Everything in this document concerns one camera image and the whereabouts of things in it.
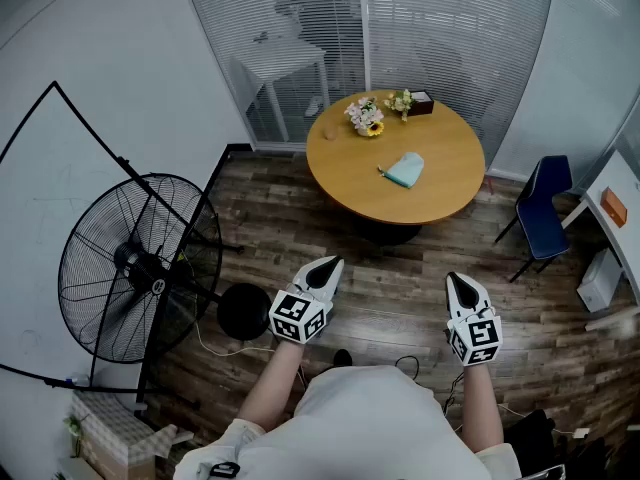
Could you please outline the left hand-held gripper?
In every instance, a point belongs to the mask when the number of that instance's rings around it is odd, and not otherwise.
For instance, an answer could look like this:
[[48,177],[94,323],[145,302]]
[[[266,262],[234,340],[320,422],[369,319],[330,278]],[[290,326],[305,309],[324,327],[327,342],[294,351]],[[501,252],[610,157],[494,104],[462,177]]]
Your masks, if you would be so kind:
[[345,261],[327,256],[301,267],[293,284],[302,290],[279,290],[269,309],[270,329],[281,339],[306,344],[322,334],[333,317]]

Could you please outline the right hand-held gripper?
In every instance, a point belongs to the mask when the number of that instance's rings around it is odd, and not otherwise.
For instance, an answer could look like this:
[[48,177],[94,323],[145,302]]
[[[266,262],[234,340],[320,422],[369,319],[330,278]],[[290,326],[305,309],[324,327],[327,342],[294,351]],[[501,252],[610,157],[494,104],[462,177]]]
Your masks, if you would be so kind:
[[502,346],[501,318],[472,315],[491,306],[488,291],[475,279],[457,272],[449,272],[445,284],[451,317],[446,335],[454,355],[464,367],[494,360]]

